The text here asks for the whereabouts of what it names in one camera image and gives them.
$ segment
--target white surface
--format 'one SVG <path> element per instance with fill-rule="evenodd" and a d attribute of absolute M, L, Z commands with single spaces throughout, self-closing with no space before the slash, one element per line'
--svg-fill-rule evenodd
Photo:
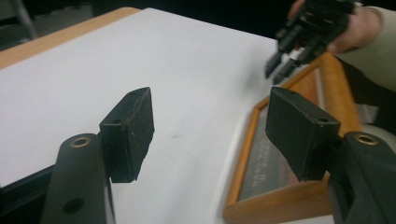
<path fill-rule="evenodd" d="M 129 91 L 151 87 L 156 132 L 138 181 L 113 185 L 118 223 L 223 223 L 251 108 L 275 41 L 146 9 L 0 71 L 0 185 L 55 162 L 59 145 Z"/>

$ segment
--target black plastic part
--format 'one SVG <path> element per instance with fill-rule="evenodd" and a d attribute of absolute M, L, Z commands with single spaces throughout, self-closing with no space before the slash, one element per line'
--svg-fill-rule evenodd
<path fill-rule="evenodd" d="M 0 223 L 39 223 L 53 166 L 0 189 Z"/>
<path fill-rule="evenodd" d="M 265 131 L 300 181 L 321 180 L 340 122 L 295 91 L 271 89 Z"/>
<path fill-rule="evenodd" d="M 100 130 L 102 146 L 113 161 L 111 181 L 136 180 L 154 134 L 150 89 L 126 94 L 100 123 Z"/>
<path fill-rule="evenodd" d="M 62 143 L 41 223 L 115 223 L 111 185 L 96 134 L 79 134 Z"/>
<path fill-rule="evenodd" d="M 354 198 L 346 216 L 338 218 L 340 223 L 396 223 L 395 153 L 368 133 L 347 133 L 341 149 Z M 338 195 L 334 209 L 347 202 Z"/>

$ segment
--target dark background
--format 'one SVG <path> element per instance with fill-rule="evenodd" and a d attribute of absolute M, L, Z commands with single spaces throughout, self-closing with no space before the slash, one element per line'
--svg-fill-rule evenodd
<path fill-rule="evenodd" d="M 87 0 L 23 0 L 29 14 L 48 14 L 63 7 L 78 7 Z M 91 0 L 93 16 L 119 7 L 154 7 L 199 21 L 273 38 L 286 21 L 294 0 Z M 366 6 L 396 10 L 395 0 L 362 0 Z"/>

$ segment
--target wooden frame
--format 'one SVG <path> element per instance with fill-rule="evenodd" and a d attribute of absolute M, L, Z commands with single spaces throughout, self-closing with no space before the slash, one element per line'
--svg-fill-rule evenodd
<path fill-rule="evenodd" d="M 321 85 L 320 97 L 318 84 Z M 341 136 L 350 131 L 361 130 L 358 112 L 343 67 L 331 54 L 325 53 L 317 58 L 282 87 L 299 92 L 317 105 L 320 105 L 319 98 L 322 98 L 321 106 L 341 121 L 339 133 Z M 266 97 L 253 108 L 223 211 L 224 219 L 230 224 L 254 224 L 279 223 L 329 215 L 332 209 L 327 193 L 328 176 L 322 181 L 295 184 L 238 201 L 259 115 L 261 110 L 267 107 L 268 102 L 269 97 Z"/>

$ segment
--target robotic hand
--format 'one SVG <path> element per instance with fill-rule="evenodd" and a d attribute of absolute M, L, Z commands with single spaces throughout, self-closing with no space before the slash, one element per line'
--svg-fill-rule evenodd
<path fill-rule="evenodd" d="M 337 36 L 345 31 L 359 0 L 306 0 L 293 20 L 286 22 L 276 34 L 277 52 L 265 66 L 265 78 L 271 76 L 281 64 L 283 54 L 289 54 L 296 46 L 303 48 L 296 59 L 289 59 L 274 77 L 279 84 L 302 64 L 321 55 Z"/>

